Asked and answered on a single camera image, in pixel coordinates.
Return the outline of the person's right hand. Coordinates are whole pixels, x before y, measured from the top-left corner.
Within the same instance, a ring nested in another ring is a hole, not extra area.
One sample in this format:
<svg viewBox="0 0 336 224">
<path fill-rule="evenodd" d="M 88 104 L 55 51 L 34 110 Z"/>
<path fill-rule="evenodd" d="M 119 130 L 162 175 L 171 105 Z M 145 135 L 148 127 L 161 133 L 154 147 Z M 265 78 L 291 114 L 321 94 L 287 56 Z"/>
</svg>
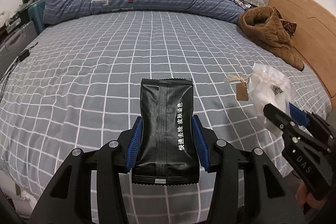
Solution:
<svg viewBox="0 0 336 224">
<path fill-rule="evenodd" d="M 303 209 L 304 205 L 307 203 L 311 208 L 319 210 L 326 203 L 325 200 L 320 201 L 316 200 L 311 194 L 311 192 L 308 191 L 307 186 L 303 181 L 301 181 L 297 189 L 295 199 L 297 200 L 301 209 Z"/>
</svg>

